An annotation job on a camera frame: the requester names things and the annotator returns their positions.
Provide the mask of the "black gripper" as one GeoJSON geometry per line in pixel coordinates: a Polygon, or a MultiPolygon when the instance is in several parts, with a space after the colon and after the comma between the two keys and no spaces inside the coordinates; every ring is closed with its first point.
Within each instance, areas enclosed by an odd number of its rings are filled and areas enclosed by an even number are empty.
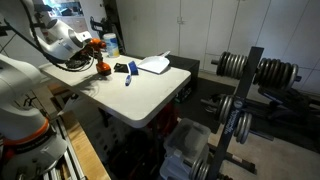
{"type": "Polygon", "coordinates": [[[93,60],[94,48],[91,43],[85,45],[85,47],[77,52],[66,63],[67,67],[83,67],[93,60]]]}

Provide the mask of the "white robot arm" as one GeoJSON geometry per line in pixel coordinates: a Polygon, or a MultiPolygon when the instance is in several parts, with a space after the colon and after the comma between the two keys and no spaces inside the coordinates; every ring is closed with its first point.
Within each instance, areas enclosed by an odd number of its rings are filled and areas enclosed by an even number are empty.
{"type": "MultiPolygon", "coordinates": [[[[42,39],[36,31],[35,10],[33,0],[0,0],[6,25],[52,64],[67,62],[92,39],[89,32],[77,32],[57,19],[46,25],[53,39],[42,39]]],[[[1,56],[1,180],[38,178],[54,168],[68,150],[66,140],[41,110],[22,103],[41,79],[41,72],[33,64],[1,56]]]]}

